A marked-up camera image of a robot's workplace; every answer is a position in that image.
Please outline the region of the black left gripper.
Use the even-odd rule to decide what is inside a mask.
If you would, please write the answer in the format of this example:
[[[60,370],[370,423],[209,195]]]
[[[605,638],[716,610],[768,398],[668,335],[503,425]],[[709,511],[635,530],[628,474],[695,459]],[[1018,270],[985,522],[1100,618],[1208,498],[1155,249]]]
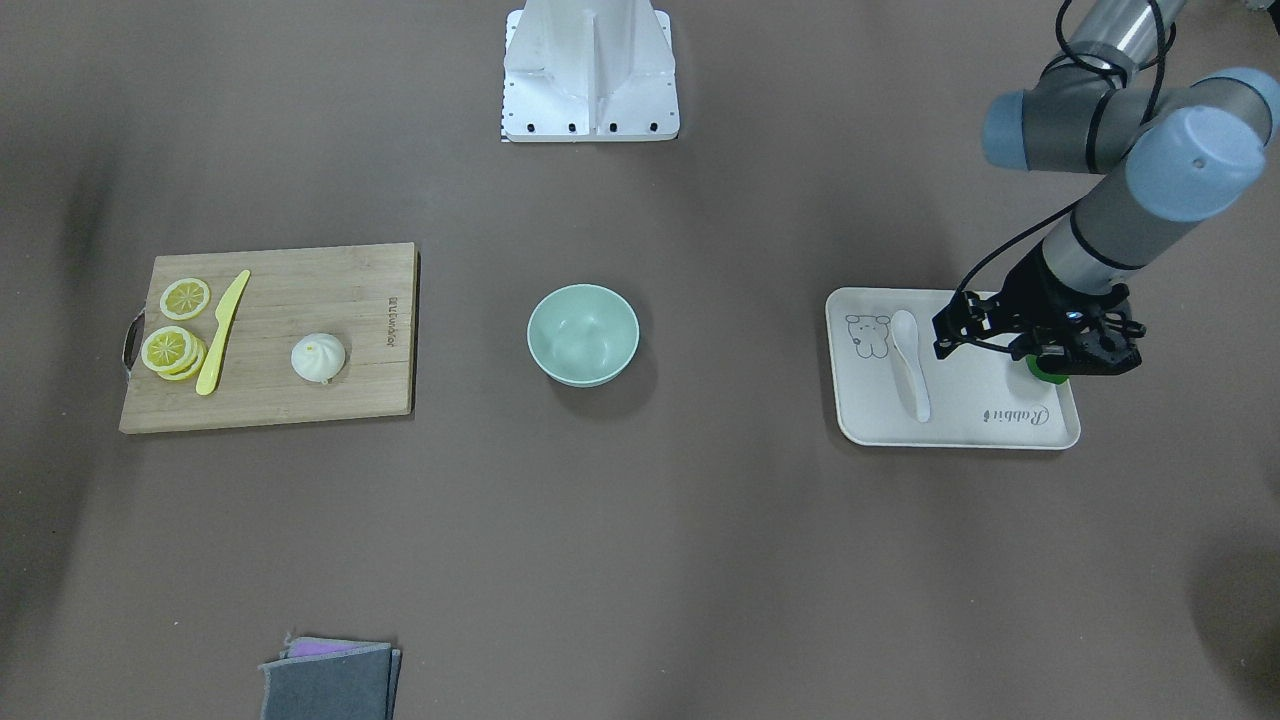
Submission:
[[[997,293],[957,290],[933,316],[933,351],[947,359],[964,345],[1007,355],[1056,357],[1075,375],[1120,375],[1142,363],[1138,341],[1146,327],[1134,320],[1126,284],[1102,295],[1064,284],[1041,252],[1029,252]]]

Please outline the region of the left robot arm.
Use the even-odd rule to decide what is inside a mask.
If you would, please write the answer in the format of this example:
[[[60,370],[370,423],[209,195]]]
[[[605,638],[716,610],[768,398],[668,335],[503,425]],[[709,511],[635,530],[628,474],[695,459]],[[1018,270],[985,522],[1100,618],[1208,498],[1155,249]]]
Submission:
[[[992,101],[989,164],[1098,176],[1085,196],[1033,225],[1037,245],[987,299],[961,281],[934,315],[945,360],[972,346],[1024,361],[1042,380],[1140,365],[1146,327],[1128,281],[1265,172],[1277,142],[1277,81],[1228,68],[1165,88],[1179,1],[1097,1],[1033,88]]]

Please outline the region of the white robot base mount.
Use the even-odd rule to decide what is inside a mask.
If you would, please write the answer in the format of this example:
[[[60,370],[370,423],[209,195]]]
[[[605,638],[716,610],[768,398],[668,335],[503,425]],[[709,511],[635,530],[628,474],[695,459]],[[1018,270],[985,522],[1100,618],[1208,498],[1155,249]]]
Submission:
[[[678,137],[672,23],[652,3],[527,1],[504,28],[503,141]]]

